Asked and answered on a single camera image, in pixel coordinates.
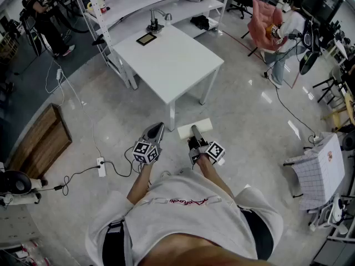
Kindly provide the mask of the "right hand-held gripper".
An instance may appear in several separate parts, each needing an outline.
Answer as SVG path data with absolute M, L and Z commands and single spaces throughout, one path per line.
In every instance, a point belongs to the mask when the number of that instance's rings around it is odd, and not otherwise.
M 191 127 L 191 130 L 193 133 L 193 138 L 198 144 L 198 147 L 192 148 L 189 151 L 189 158 L 191 160 L 191 163 L 194 165 L 201 155 L 206 155 L 211 158 L 214 163 L 217 163 L 218 165 L 223 165 L 225 163 L 225 149 L 216 141 L 212 143 L 207 143 L 205 145 L 205 139 L 202 136 L 197 125 L 193 125 Z

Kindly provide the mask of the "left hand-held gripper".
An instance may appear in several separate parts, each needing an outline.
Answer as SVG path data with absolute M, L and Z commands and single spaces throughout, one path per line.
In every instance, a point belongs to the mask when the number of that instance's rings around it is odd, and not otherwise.
M 132 151 L 134 159 L 145 165 L 157 161 L 161 153 L 160 142 L 163 135 L 163 122 L 157 122 L 147 127 L 138 141 L 135 142 Z

